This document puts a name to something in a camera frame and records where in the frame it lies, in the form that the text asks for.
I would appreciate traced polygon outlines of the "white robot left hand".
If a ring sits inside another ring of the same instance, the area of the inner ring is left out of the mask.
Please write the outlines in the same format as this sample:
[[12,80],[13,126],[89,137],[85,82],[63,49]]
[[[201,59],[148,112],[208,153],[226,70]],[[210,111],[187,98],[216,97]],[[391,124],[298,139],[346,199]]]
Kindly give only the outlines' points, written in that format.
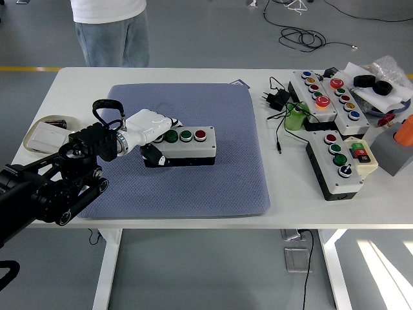
[[117,131],[117,155],[124,156],[139,146],[144,159],[155,166],[163,166],[168,160],[151,143],[176,126],[182,126],[178,119],[148,109],[140,110],[124,120]]

